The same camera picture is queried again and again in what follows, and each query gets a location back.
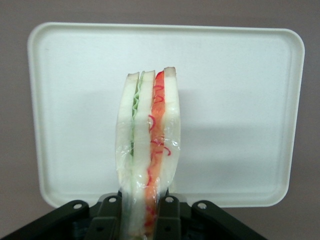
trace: white tray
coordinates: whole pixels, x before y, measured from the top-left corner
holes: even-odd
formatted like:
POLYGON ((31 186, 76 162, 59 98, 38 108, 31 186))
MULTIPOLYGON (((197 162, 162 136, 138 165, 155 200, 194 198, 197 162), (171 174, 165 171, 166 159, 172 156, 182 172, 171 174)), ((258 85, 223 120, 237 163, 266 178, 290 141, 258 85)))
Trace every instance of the white tray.
POLYGON ((288 29, 44 23, 28 40, 40 190, 58 207, 119 188, 115 125, 128 73, 176 67, 189 204, 271 206, 287 193, 304 61, 288 29))

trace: black holder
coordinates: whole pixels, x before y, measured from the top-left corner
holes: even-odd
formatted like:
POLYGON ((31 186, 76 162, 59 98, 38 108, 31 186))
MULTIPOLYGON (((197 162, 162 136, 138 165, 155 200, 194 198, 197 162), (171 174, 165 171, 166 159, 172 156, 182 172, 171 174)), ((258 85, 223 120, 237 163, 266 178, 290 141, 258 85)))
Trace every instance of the black holder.
MULTIPOLYGON (((118 240, 121 192, 100 197, 89 208, 71 201, 1 240, 118 240)), ((181 195, 160 199, 153 240, 266 240, 210 201, 189 206, 181 195)))

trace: plastic wrap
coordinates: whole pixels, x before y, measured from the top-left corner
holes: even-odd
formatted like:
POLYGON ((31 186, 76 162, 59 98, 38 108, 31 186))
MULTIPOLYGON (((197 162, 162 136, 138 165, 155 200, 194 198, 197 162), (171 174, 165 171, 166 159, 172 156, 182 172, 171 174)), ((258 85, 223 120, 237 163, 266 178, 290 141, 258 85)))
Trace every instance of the plastic wrap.
POLYGON ((159 198, 173 181, 180 154, 176 71, 129 74, 116 125, 122 192, 121 239, 151 239, 159 198))

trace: carrot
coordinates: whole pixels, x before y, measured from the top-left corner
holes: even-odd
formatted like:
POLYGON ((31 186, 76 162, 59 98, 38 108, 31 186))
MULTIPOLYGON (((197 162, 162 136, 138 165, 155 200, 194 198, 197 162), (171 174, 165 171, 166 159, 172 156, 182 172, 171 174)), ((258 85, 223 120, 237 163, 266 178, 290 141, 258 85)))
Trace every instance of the carrot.
POLYGON ((169 153, 170 150, 164 147, 164 130, 162 127, 162 118, 165 113, 165 72, 161 71, 157 74, 153 87, 153 103, 151 107, 152 126, 150 132, 150 165, 147 169, 148 182, 145 188, 145 232, 151 234, 153 232, 156 220, 158 189, 157 182, 164 149, 169 153))

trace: screw hole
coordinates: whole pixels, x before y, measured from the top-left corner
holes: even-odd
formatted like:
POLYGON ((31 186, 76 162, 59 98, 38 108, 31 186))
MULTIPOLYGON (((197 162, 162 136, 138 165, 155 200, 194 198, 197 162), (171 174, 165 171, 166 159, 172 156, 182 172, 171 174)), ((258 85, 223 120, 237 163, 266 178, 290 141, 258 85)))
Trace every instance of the screw hole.
POLYGON ((77 203, 77 204, 73 205, 73 209, 79 209, 81 207, 82 207, 81 203, 77 203))
POLYGON ((109 203, 114 203, 115 201, 117 201, 117 199, 115 197, 109 198, 109 203))
POLYGON ((97 226, 95 230, 96 230, 97 232, 102 232, 104 229, 105 229, 105 228, 104 228, 103 226, 97 226))
POLYGON ((174 199, 173 199, 171 196, 167 196, 167 197, 165 198, 165 201, 166 201, 167 203, 172 203, 172 202, 174 201, 174 199))
POLYGON ((203 203, 203 202, 199 202, 197 206, 200 209, 206 209, 207 208, 207 205, 205 203, 203 203))

